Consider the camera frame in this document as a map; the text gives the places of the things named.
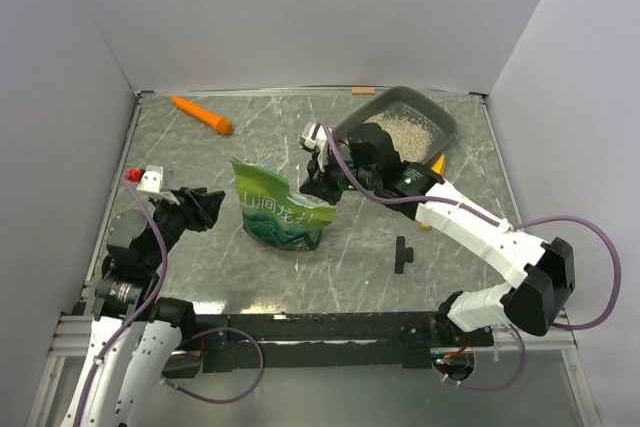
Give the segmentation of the yellow plastic scoop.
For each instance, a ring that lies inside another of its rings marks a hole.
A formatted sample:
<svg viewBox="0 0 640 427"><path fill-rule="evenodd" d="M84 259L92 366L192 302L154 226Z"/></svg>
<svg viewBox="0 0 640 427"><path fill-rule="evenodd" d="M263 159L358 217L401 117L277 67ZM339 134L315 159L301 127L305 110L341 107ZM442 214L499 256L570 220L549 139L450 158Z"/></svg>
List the yellow plastic scoop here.
<svg viewBox="0 0 640 427"><path fill-rule="evenodd" d="M441 154L439 158L431 165L431 170L440 176L444 176L446 171L446 156ZM421 229L430 230L431 226L425 223L421 223Z"/></svg>

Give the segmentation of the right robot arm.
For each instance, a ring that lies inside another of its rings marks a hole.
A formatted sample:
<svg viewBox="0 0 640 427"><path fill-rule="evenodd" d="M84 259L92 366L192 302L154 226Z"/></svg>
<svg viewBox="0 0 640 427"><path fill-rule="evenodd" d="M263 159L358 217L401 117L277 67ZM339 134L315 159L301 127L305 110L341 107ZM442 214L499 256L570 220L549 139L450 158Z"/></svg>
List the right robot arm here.
<svg viewBox="0 0 640 427"><path fill-rule="evenodd" d="M441 341L458 345L472 331L498 324L512 324L534 336L547 334L574 290L569 243L519 230L466 198L430 167L401 161L389 134L375 123L351 131L348 159L324 123L308 123L300 144L311 155L302 192L335 205L344 192L356 190L440 231L502 277L497 286L455 292L446 299L436 322Z"/></svg>

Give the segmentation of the green litter bag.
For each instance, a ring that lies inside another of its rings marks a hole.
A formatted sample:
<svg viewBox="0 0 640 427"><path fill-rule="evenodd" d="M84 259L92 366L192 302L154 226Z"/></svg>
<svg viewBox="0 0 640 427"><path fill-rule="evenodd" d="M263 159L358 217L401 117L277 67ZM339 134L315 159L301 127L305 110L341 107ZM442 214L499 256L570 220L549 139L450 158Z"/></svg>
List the green litter bag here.
<svg viewBox="0 0 640 427"><path fill-rule="evenodd" d="M291 191L285 177L259 165L237 157L231 165L247 234L282 251L318 248L323 229L335 219L334 207Z"/></svg>

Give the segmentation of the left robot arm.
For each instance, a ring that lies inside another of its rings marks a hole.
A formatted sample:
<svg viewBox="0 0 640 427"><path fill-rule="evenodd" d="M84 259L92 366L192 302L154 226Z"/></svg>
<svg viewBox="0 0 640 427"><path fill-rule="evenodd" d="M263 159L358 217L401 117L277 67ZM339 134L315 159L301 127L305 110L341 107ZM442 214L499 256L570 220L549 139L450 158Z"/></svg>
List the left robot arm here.
<svg viewBox="0 0 640 427"><path fill-rule="evenodd" d="M149 210L117 215L95 288L89 347L65 426L133 426L175 349L196 340L192 303L162 298L168 253L186 231L214 227L222 191L182 187Z"/></svg>

